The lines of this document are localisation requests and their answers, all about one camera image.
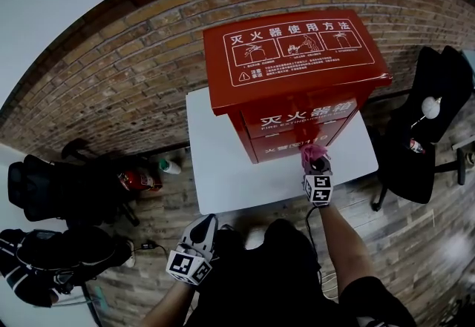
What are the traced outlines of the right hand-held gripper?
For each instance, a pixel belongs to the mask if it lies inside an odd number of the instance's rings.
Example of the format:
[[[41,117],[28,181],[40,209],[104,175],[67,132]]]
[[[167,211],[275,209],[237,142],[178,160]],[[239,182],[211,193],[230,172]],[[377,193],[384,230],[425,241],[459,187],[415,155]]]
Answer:
[[[321,156],[317,160],[305,159],[304,192],[307,200],[313,205],[323,207],[329,205],[333,195],[333,174],[330,160]]]

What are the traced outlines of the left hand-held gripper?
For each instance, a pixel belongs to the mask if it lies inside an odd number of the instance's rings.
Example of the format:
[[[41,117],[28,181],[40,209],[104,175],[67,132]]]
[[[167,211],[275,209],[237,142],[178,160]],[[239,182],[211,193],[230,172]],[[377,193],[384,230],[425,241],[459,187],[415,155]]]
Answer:
[[[200,285],[212,271],[212,249],[216,231],[215,214],[201,216],[186,226],[181,243],[174,250],[170,250],[166,272],[178,281]]]

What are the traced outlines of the pink cloth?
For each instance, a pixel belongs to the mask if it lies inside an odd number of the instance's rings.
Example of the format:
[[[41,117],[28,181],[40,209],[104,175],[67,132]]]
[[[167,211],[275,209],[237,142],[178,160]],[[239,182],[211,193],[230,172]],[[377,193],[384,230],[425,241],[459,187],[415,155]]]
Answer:
[[[300,152],[301,152],[302,167],[303,167],[303,161],[305,159],[317,160],[321,156],[326,156],[329,160],[331,160],[330,156],[327,153],[327,149],[317,144],[303,145],[300,149]]]

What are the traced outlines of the red fire extinguisher box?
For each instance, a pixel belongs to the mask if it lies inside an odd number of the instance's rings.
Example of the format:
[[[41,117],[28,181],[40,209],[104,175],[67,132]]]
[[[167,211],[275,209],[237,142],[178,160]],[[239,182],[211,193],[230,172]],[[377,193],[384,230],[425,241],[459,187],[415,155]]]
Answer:
[[[310,10],[203,34],[211,107],[229,117],[251,162],[330,145],[392,76],[352,10]]]

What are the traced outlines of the person's right forearm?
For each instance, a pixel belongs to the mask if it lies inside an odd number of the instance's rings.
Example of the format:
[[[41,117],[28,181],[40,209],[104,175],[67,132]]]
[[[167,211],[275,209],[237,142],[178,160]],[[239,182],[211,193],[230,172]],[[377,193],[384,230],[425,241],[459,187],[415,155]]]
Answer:
[[[362,238],[333,205],[319,208],[327,249],[335,269],[338,295],[354,281],[374,277],[373,262]]]

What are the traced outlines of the person's left forearm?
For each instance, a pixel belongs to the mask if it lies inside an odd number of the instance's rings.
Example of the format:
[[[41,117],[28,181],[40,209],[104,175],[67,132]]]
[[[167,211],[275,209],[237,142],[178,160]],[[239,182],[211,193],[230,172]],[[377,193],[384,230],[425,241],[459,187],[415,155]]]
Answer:
[[[141,327],[183,327],[194,293],[192,285],[177,281],[144,317]]]

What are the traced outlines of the red fire extinguisher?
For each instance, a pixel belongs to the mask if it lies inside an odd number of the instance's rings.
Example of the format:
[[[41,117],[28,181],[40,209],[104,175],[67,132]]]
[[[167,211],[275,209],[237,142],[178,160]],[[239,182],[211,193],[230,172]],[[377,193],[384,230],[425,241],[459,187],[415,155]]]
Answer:
[[[158,178],[139,169],[123,171],[118,175],[118,179],[128,191],[158,191],[163,186]]]

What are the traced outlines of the person's right shoe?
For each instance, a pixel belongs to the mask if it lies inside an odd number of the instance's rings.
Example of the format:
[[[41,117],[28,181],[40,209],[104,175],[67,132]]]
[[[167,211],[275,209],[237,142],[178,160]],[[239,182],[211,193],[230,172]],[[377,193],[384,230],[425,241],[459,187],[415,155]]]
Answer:
[[[245,247],[247,250],[252,250],[259,247],[264,240],[265,231],[262,229],[251,230],[246,238]]]

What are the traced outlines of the white bottle green cap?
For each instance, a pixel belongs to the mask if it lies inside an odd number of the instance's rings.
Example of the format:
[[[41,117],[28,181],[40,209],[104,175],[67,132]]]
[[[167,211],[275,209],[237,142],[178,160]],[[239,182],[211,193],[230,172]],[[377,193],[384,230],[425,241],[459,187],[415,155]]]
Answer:
[[[180,174],[182,171],[181,167],[177,163],[172,162],[168,159],[159,160],[159,169],[164,173],[175,175]]]

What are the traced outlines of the person's black clothing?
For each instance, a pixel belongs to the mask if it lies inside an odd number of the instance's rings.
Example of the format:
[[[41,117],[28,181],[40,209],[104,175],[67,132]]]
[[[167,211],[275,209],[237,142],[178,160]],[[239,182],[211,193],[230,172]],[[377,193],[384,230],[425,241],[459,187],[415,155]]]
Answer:
[[[416,327],[376,276],[349,284],[337,301],[327,299],[310,241],[284,219],[252,250],[236,231],[219,231],[217,253],[194,287],[183,327]]]

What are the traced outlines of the black padded office chair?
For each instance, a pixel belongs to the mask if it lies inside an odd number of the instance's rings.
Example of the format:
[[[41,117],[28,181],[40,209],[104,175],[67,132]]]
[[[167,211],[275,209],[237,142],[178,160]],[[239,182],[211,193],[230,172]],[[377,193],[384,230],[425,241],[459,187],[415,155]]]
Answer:
[[[462,149],[457,149],[454,161],[437,165],[435,144],[470,99],[472,75],[466,58],[451,46],[441,53],[430,47],[420,50],[405,103],[390,112],[384,133],[374,135],[377,174],[382,184],[378,202],[371,205],[374,211],[381,209],[388,191],[411,202],[428,203],[437,173],[455,171],[458,184],[464,185],[466,158]],[[429,96],[442,98],[439,115],[410,128],[422,116],[422,102]],[[422,144],[425,154],[409,149],[411,138]]]

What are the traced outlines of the white ball on stick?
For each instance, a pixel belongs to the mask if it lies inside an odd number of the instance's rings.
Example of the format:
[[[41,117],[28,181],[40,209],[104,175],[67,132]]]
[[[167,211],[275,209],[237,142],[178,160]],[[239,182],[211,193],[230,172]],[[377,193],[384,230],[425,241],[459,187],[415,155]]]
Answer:
[[[424,99],[421,106],[422,116],[416,122],[414,122],[410,128],[413,128],[424,119],[435,119],[440,113],[441,101],[441,97],[434,98],[429,96]]]

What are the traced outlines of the black mesh office chair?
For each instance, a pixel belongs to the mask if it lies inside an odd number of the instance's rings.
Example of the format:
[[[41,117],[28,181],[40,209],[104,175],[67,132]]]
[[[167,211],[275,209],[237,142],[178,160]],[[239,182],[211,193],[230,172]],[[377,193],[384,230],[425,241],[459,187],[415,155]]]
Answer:
[[[133,226],[140,221],[131,209],[135,200],[119,180],[121,170],[108,156],[82,152],[88,142],[74,139],[63,147],[60,162],[46,162],[28,154],[8,168],[7,191],[11,204],[27,220],[62,219],[69,228],[113,224],[124,216]]]

